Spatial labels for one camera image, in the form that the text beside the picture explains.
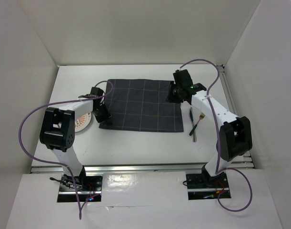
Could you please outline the dark checked cloth placemat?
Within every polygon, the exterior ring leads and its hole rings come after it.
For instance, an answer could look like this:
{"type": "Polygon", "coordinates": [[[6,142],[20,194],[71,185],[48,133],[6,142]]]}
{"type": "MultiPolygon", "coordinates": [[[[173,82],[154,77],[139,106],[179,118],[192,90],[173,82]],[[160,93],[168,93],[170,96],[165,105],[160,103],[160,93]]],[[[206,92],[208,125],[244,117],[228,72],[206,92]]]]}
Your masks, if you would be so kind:
{"type": "Polygon", "coordinates": [[[149,79],[109,79],[105,98],[112,124],[100,129],[180,133],[181,105],[167,101],[170,82],[149,79]]]}

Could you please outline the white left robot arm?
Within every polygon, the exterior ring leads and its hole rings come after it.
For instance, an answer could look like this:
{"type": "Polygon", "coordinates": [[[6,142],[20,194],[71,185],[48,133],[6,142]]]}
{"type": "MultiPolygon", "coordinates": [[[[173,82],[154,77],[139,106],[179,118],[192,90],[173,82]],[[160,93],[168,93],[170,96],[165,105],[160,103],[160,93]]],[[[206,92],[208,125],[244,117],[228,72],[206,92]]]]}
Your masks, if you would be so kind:
{"type": "Polygon", "coordinates": [[[75,140],[75,123],[83,115],[94,115],[99,124],[112,125],[111,115],[105,103],[101,99],[95,99],[104,95],[104,91],[98,87],[92,87],[87,95],[78,101],[60,108],[48,107],[45,111],[41,131],[40,142],[51,150],[62,163],[64,179],[75,190],[82,190],[87,185],[84,166],[77,159],[73,148],[75,140]]]}

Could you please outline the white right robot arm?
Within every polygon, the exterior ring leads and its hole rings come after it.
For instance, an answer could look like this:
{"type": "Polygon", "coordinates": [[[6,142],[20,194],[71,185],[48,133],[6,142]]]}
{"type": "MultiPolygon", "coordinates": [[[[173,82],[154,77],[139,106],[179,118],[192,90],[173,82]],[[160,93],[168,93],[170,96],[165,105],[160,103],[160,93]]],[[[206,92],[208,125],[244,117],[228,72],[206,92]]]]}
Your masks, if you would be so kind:
{"type": "Polygon", "coordinates": [[[167,101],[187,102],[213,121],[217,130],[217,153],[201,169],[201,183],[212,187],[233,160],[252,149],[251,123],[215,100],[201,83],[194,84],[188,70],[177,70],[170,82],[167,101]]]}

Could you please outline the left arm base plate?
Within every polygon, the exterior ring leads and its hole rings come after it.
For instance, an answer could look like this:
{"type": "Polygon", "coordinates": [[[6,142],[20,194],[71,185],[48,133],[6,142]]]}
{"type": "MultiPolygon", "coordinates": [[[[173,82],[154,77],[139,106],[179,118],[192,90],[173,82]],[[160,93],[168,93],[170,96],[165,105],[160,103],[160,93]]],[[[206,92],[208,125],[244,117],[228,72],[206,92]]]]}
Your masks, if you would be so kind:
{"type": "MultiPolygon", "coordinates": [[[[77,202],[73,183],[67,181],[65,176],[56,181],[60,183],[57,202],[77,202]]],[[[103,175],[98,175],[86,176],[83,184],[77,183],[80,202],[101,202],[102,181],[103,175]]]]}

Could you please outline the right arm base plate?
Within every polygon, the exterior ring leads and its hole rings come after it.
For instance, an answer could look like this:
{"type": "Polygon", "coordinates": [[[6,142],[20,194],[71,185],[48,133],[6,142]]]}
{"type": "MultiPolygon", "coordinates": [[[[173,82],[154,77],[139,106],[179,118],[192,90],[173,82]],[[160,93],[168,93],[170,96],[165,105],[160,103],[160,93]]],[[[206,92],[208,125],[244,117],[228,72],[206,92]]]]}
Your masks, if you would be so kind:
{"type": "Polygon", "coordinates": [[[231,198],[225,173],[208,182],[202,174],[186,174],[186,180],[182,184],[187,188],[189,200],[217,199],[218,195],[221,195],[220,198],[231,198]]]}

